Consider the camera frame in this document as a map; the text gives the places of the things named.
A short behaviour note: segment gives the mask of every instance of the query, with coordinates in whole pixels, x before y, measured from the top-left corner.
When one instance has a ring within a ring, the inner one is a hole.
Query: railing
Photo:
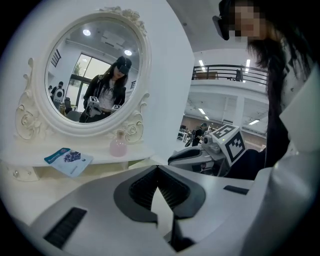
[[[268,73],[265,70],[242,65],[205,65],[193,68],[192,80],[227,79],[245,83],[250,81],[266,85]]]

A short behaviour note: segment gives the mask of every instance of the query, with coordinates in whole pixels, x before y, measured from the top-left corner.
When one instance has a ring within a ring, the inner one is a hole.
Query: ornate mirror frame
[[[124,24],[132,29],[138,38],[140,61],[136,87],[128,101],[115,114],[98,122],[76,123],[58,114],[48,98],[49,92],[45,86],[48,82],[47,63],[53,49],[59,45],[68,31],[79,24],[101,18]],[[139,19],[139,14],[130,9],[121,10],[119,6],[106,7],[61,27],[55,40],[46,42],[44,54],[39,59],[30,58],[28,61],[31,73],[24,75],[27,85],[15,113],[18,137],[24,141],[33,141],[38,137],[44,139],[49,134],[60,133],[73,138],[88,138],[124,129],[125,138],[129,143],[138,142],[144,129],[141,108],[147,105],[144,100],[149,96],[147,89],[151,70],[151,46],[144,22]]]

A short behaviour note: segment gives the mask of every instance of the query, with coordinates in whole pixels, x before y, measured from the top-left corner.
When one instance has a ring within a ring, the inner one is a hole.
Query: window
[[[66,89],[66,97],[70,98],[71,105],[77,107],[77,111],[83,112],[84,95],[87,92],[91,80],[96,75],[104,74],[110,64],[96,58],[81,54],[77,60]]]

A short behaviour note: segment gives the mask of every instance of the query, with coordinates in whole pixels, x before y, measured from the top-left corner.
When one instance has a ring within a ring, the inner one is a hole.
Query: person
[[[126,99],[126,83],[132,62],[126,57],[119,57],[103,75],[96,75],[90,82],[83,97],[84,112],[81,114],[80,123],[92,123],[102,120],[111,114],[114,105],[122,106]],[[89,117],[86,113],[90,96],[98,98],[102,109],[101,114]]]
[[[202,140],[202,135],[204,133],[204,130],[207,129],[207,127],[208,127],[207,124],[204,122],[201,124],[200,127],[194,130],[194,139],[192,140],[192,147],[198,146],[200,140]]]
[[[231,167],[226,176],[229,178],[254,180],[259,170],[274,166],[287,151],[293,151],[279,115],[302,88],[316,60],[298,15],[291,15],[276,3],[273,0],[222,0],[219,3],[224,24],[221,31],[233,30],[235,36],[247,37],[247,47],[256,56],[257,65],[268,71],[266,148],[262,152],[248,149]]]
[[[64,82],[60,81],[59,84],[58,84],[58,88],[61,89],[62,86],[64,86]],[[57,87],[56,86],[53,87],[53,89],[51,91],[52,97],[54,97],[56,90],[57,90]],[[65,96],[65,89],[62,89],[62,91],[63,91],[63,97],[64,97]]]

